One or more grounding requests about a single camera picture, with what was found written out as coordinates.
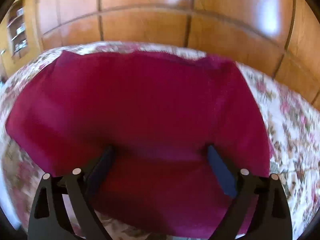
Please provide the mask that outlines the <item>crimson red sweater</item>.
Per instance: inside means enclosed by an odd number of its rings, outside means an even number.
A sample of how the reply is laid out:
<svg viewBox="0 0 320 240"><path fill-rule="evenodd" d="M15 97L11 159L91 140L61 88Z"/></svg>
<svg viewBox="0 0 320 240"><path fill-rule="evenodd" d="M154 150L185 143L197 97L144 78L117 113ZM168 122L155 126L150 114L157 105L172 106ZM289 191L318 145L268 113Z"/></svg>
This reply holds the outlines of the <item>crimson red sweater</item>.
<svg viewBox="0 0 320 240"><path fill-rule="evenodd" d="M207 238L231 203L208 164L209 146L237 169L270 170L259 107L236 64L215 56L64 51L20 92L5 129L54 176L113 145L116 159L92 206L166 235Z"/></svg>

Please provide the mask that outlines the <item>floral bedspread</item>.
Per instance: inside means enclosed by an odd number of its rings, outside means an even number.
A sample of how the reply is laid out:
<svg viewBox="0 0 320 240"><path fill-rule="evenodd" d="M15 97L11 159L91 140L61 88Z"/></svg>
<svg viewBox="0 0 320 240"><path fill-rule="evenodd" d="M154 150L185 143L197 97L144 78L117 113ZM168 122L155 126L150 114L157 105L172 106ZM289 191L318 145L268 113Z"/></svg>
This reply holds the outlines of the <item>floral bedspread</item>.
<svg viewBox="0 0 320 240"><path fill-rule="evenodd" d="M5 121L25 85L67 50L80 55L96 52L162 51L199 59L202 51L174 46L95 42L47 50L1 86L1 208L14 229L27 232L36 188L44 174L5 131ZM289 204L293 239L306 233L319 209L319 112L299 94L265 74L236 63L255 98L271 141L270 173L279 174ZM200 239L172 237L143 230L97 214L113 239Z"/></svg>

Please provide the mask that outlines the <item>wooden glass-door cabinet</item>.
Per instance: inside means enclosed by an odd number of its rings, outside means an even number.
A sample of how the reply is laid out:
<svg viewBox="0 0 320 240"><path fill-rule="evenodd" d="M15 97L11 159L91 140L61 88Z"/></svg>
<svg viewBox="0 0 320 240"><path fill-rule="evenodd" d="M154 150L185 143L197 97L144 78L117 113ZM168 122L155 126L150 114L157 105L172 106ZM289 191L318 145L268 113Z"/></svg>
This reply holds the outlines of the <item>wooden glass-door cabinet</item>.
<svg viewBox="0 0 320 240"><path fill-rule="evenodd" d="M15 0L1 21L1 76L9 78L41 53L37 0Z"/></svg>

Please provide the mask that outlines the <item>wooden wardrobe panelling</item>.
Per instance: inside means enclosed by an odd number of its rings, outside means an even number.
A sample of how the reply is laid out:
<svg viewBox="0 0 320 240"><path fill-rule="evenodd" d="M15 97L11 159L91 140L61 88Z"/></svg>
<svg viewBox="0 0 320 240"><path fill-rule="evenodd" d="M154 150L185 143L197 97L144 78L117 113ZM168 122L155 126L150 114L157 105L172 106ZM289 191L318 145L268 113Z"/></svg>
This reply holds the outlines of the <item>wooden wardrobe panelling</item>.
<svg viewBox="0 0 320 240"><path fill-rule="evenodd" d="M39 0L44 49L95 41L219 54L319 107L319 21L305 0Z"/></svg>

